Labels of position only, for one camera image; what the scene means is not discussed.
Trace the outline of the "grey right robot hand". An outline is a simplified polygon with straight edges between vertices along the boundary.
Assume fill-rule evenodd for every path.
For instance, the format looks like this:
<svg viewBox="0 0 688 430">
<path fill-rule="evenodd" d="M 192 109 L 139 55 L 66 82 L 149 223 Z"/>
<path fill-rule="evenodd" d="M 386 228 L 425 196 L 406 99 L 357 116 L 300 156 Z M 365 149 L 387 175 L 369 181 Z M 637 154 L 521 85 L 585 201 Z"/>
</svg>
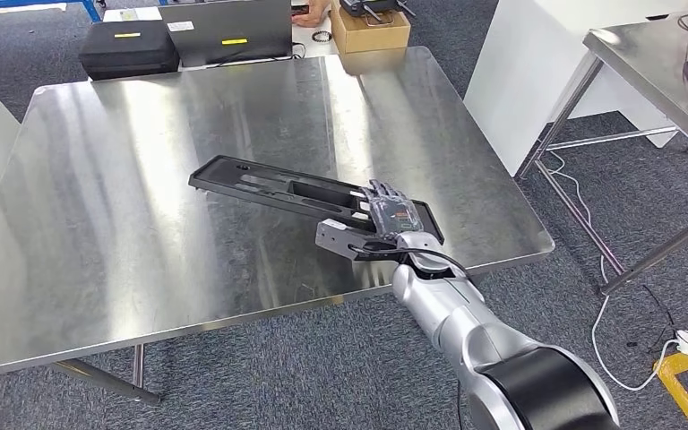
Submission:
<svg viewBox="0 0 688 430">
<path fill-rule="evenodd" d="M 402 191 L 376 179 L 370 179 L 369 186 L 361 187 L 360 191 L 366 197 L 379 237 L 393 239 L 404 232 L 424 230 L 417 207 Z"/>
</svg>

